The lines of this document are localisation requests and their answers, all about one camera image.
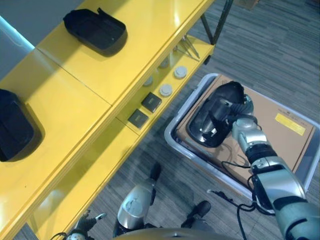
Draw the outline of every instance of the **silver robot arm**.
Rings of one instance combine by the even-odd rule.
[[[232,137],[239,143],[252,170],[254,192],[262,207],[274,210],[286,240],[319,240],[319,208],[306,200],[299,179],[277,156],[265,133],[251,116],[232,125]]]

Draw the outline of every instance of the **wire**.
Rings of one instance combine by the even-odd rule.
[[[242,223],[241,223],[241,219],[240,219],[240,210],[243,210],[245,212],[252,212],[256,209],[256,207],[252,204],[250,206],[246,205],[246,204],[240,204],[237,208],[236,208],[236,218],[238,220],[238,223],[239,223],[239,227],[240,227],[240,231],[241,231],[241,234],[242,234],[242,237],[243,237],[243,240],[247,240],[247,237],[246,237],[246,233],[244,231],[244,227],[242,226]]]
[[[253,193],[253,192],[254,192],[254,189],[253,189],[253,188],[251,187],[251,185],[250,185],[250,180],[252,179],[252,177],[253,177],[253,175],[251,175],[251,176],[248,178],[248,180],[246,181],[246,184],[247,184],[249,190]]]
[[[63,236],[63,239],[62,240],[65,240],[67,239],[67,234],[65,232],[58,232],[57,234],[55,234],[52,238],[50,238],[50,240],[53,240],[54,238],[56,237],[59,237],[59,236]]]
[[[232,177],[237,183],[244,185],[245,187],[247,187],[251,192],[253,192],[253,189],[250,186],[246,186],[245,184],[243,184],[242,182],[240,182],[225,166],[225,164],[229,164],[235,167],[239,167],[239,168],[243,168],[243,169],[249,169],[250,166],[244,166],[244,165],[239,165],[236,163],[232,163],[232,162],[228,162],[228,161],[222,161],[221,162],[221,166],[222,168],[230,175],[230,177]]]

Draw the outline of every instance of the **yellow table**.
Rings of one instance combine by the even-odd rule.
[[[193,37],[199,61],[172,49],[213,1],[87,0],[80,9],[101,7],[126,24],[120,52],[103,57],[62,23],[0,82],[32,109],[45,133],[30,156],[0,164],[6,183],[0,186],[0,239],[12,239],[27,219],[41,240],[72,227],[212,54],[214,46]],[[157,69],[166,56],[170,67]],[[173,70],[180,65],[188,74],[177,80]],[[151,75],[153,84],[142,87]],[[166,83],[173,93],[162,97],[159,87]],[[155,113],[141,106],[148,92],[162,98]],[[135,109],[149,116],[141,129],[127,121]]]

